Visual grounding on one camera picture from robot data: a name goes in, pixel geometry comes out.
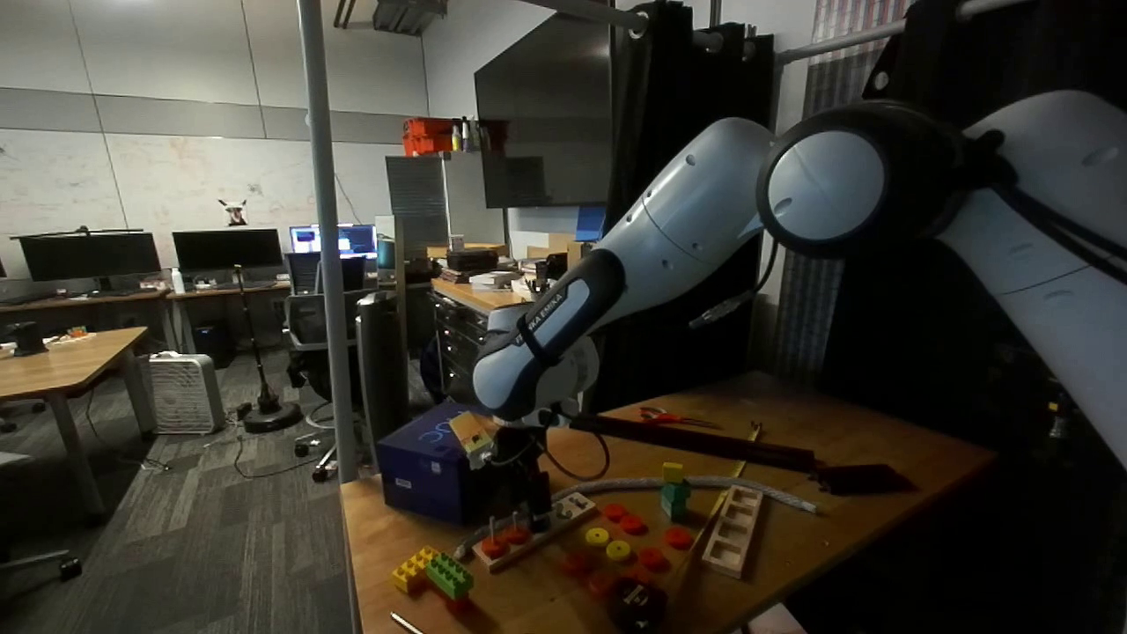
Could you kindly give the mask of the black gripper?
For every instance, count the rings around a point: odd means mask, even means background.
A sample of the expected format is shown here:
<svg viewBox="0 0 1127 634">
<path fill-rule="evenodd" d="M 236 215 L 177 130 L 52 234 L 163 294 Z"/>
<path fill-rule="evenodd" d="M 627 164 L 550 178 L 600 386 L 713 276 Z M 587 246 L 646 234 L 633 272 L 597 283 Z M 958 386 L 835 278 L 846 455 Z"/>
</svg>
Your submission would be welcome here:
<svg viewBox="0 0 1127 634">
<path fill-rule="evenodd" d="M 539 426 L 499 426 L 485 460 L 485 512 L 545 526 L 553 512 L 550 474 L 539 468 L 545 432 Z"/>
</svg>

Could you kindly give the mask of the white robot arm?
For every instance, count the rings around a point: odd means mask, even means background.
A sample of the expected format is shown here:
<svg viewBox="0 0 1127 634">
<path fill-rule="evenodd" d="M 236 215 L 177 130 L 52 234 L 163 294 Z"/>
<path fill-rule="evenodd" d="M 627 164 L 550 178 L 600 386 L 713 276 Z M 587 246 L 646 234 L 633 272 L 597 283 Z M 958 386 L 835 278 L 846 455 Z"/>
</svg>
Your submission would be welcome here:
<svg viewBox="0 0 1127 634">
<path fill-rule="evenodd" d="M 1127 112 L 1091 92 L 1027 95 L 953 128 L 896 97 L 781 135 L 721 116 L 471 367 L 519 422 L 600 375 L 591 335 L 674 303 L 752 239 L 812 257 L 941 239 L 1127 460 Z"/>
</svg>

